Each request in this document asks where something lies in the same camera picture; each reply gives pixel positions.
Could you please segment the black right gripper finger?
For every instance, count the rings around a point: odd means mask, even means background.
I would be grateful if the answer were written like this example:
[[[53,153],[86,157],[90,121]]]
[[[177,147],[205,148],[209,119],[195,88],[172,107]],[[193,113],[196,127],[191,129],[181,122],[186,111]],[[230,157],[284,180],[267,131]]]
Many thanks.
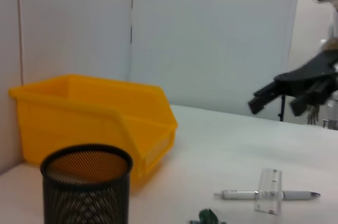
[[[294,116],[302,115],[307,106],[320,106],[330,97],[333,92],[333,81],[317,81],[303,94],[297,96],[291,103]]]
[[[258,114],[267,104],[274,101],[282,94],[282,87],[276,82],[264,86],[262,89],[256,91],[253,94],[254,98],[248,102],[251,113],[254,115]]]

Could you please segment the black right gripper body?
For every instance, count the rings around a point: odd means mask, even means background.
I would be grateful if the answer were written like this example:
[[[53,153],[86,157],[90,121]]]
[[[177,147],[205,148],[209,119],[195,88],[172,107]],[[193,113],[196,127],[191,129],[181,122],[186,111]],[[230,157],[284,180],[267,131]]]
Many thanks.
[[[299,68],[282,73],[274,81],[282,87],[283,94],[296,98],[317,81],[333,81],[333,92],[337,91],[337,50],[322,51]]]

